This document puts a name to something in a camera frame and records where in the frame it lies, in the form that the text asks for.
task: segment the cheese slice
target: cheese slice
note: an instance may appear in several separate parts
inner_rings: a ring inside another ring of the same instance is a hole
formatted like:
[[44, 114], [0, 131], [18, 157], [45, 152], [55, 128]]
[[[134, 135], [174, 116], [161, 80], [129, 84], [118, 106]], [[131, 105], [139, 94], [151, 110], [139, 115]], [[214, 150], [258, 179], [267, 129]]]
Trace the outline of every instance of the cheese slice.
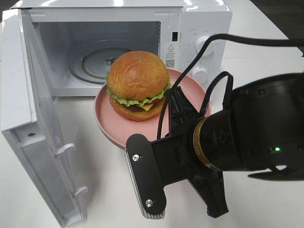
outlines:
[[145, 105], [143, 106], [139, 106], [140, 108], [143, 108], [144, 110], [148, 111], [151, 107], [153, 106], [153, 104], [149, 104], [149, 103], [146, 103]]

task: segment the robotic arm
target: robotic arm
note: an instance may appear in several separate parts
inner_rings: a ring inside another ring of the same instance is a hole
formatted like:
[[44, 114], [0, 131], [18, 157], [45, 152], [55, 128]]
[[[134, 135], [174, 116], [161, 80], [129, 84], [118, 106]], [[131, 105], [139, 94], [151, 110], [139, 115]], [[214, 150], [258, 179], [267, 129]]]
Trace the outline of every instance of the robotic arm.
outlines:
[[[210, 94], [226, 76], [223, 110], [206, 117]], [[223, 171], [269, 169], [249, 177], [304, 180], [304, 74], [273, 76], [232, 90], [232, 75], [222, 72], [210, 84], [199, 112], [177, 84], [167, 96], [169, 134], [153, 142], [135, 134], [126, 143], [133, 186], [146, 218], [164, 216], [164, 186], [183, 179], [214, 218], [228, 212]]]

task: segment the top bun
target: top bun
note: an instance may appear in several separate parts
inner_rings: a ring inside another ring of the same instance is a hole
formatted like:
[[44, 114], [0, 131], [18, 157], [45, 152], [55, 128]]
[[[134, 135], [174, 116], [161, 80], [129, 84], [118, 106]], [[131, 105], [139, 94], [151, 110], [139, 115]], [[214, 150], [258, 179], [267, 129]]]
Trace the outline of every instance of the top bun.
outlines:
[[112, 64], [107, 86], [122, 99], [142, 101], [159, 94], [167, 85], [169, 74], [155, 54], [130, 51]]

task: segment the qr code label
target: qr code label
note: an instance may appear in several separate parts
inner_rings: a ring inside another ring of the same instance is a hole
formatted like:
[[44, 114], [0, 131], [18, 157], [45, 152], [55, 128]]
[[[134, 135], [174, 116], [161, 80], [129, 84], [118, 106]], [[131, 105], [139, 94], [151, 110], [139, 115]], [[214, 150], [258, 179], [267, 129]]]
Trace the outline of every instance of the qr code label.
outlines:
[[166, 67], [174, 67], [175, 59], [167, 59], [166, 60]]

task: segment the black floor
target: black floor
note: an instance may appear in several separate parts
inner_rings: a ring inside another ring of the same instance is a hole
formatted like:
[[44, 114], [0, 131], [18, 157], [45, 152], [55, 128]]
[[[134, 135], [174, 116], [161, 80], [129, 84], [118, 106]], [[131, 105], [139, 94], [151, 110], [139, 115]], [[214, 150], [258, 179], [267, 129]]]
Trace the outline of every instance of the black floor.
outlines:
[[[288, 38], [304, 38], [304, 0], [251, 0]], [[0, 0], [0, 11], [16, 0]]]

